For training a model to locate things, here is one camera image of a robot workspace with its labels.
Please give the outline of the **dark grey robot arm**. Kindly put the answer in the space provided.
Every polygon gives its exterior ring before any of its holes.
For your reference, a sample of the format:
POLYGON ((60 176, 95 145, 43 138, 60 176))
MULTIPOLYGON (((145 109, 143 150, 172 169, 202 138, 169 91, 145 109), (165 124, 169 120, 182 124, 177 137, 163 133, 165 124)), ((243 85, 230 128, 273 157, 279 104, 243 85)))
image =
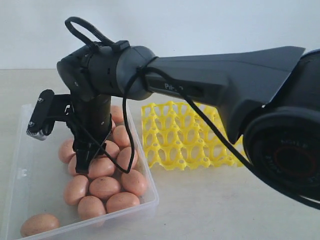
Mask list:
POLYGON ((320 52, 283 46, 243 53, 157 57, 144 46, 87 46, 56 65, 73 108, 100 110, 101 96, 141 101, 151 94, 216 107, 222 143, 260 180, 306 206, 320 207, 320 52))

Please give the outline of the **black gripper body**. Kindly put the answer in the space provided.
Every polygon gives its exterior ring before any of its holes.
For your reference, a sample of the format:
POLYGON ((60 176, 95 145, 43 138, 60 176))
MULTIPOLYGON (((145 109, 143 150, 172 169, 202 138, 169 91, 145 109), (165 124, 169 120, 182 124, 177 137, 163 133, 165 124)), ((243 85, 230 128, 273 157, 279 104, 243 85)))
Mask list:
POLYGON ((74 94, 68 95, 71 106, 69 128, 74 136, 76 153, 96 153, 104 145, 112 128, 111 96, 100 94, 84 101, 74 94))

